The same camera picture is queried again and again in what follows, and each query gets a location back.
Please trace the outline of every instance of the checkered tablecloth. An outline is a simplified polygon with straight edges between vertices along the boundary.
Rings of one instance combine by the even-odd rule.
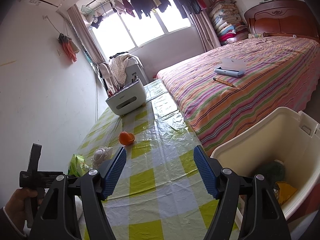
[[[119,117],[107,108],[78,148],[91,166],[100,147],[121,146],[121,131],[135,135],[113,195],[103,202],[117,239],[203,239],[218,201],[207,193],[193,161],[200,142],[157,80],[145,86],[147,103]],[[83,239],[89,239],[82,216]],[[230,239],[237,239],[234,224]]]

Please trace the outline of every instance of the window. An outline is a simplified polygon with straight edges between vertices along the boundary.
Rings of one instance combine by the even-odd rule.
[[[169,2],[171,6],[168,6],[165,12],[156,9],[156,13],[151,12],[151,18],[143,13],[140,20],[135,11],[133,12],[136,17],[112,13],[100,23],[98,29],[92,28],[106,57],[136,49],[157,37],[190,27],[190,19],[182,19],[173,0]]]

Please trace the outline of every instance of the hand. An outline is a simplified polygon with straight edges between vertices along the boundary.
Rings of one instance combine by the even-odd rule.
[[[20,188],[13,193],[8,203],[5,205],[5,212],[21,232],[23,232],[24,222],[26,220],[24,200],[27,197],[36,197],[37,195],[38,192],[36,190]]]

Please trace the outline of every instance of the pen in organizer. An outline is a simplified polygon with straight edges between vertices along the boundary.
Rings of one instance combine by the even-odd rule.
[[[221,79],[218,79],[218,78],[213,78],[213,80],[214,80],[214,81],[218,81],[218,82],[220,82],[221,84],[227,85],[227,86],[229,86],[229,87],[233,87],[233,88],[236,87],[235,85],[231,84],[230,82],[227,82],[227,81],[224,81],[224,80],[221,80]]]

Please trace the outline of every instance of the metal bolt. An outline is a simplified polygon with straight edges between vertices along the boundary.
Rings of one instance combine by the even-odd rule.
[[[230,169],[228,169],[228,168],[223,169],[222,172],[223,172],[224,174],[227,174],[227,175],[229,175],[229,174],[232,173],[232,171],[231,171]]]
[[[97,170],[91,170],[91,171],[89,171],[89,175],[91,175],[91,176],[94,176],[94,175],[96,175],[97,173],[98,173]]]
[[[264,177],[261,174],[258,174],[256,177],[257,177],[258,180],[264,180]]]
[[[57,181],[62,181],[64,179],[64,176],[63,175],[59,175],[56,177],[56,180]]]

